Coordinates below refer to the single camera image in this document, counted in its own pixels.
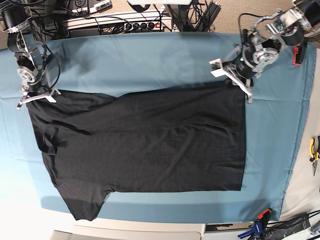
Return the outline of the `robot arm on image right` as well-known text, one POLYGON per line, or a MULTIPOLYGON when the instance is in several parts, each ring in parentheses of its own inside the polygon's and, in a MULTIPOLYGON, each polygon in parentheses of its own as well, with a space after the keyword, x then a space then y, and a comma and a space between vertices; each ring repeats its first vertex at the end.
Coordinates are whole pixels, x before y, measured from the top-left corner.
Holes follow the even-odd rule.
POLYGON ((277 9, 273 15, 257 16, 250 30, 240 30, 240 44, 221 59, 224 75, 231 79, 252 101, 252 84, 264 68, 272 65, 287 47, 311 42, 320 35, 320 2, 294 0, 286 11, 277 9))

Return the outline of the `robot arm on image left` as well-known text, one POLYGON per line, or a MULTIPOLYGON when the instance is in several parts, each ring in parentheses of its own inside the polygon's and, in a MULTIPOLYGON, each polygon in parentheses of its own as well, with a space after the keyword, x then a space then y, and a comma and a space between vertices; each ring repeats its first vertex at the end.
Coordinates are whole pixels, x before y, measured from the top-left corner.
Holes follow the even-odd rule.
POLYGON ((7 33, 7 47, 14 53, 17 74, 21 78, 19 92, 22 98, 17 109, 32 101, 45 99, 56 103, 61 92, 55 88, 61 66, 32 20, 26 3, 2 0, 0 2, 0 29, 7 33))

